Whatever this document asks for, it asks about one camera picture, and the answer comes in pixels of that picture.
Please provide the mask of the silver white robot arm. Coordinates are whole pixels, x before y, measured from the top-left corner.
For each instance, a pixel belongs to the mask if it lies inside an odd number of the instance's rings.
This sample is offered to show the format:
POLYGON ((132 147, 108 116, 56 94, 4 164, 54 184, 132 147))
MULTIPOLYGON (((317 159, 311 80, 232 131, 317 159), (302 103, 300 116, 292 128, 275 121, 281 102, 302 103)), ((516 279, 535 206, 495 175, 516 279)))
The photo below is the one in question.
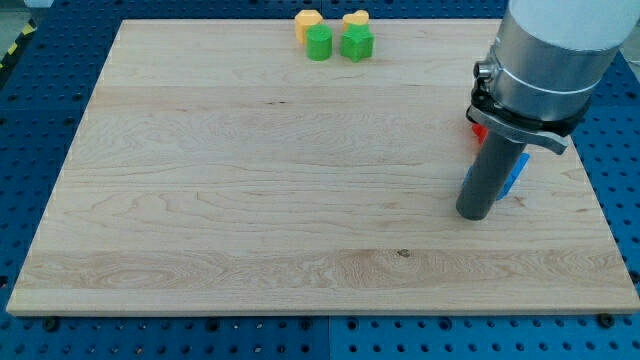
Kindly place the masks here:
POLYGON ((638 19, 639 0, 510 0, 474 67, 467 116, 489 131, 483 152, 563 153, 638 19))

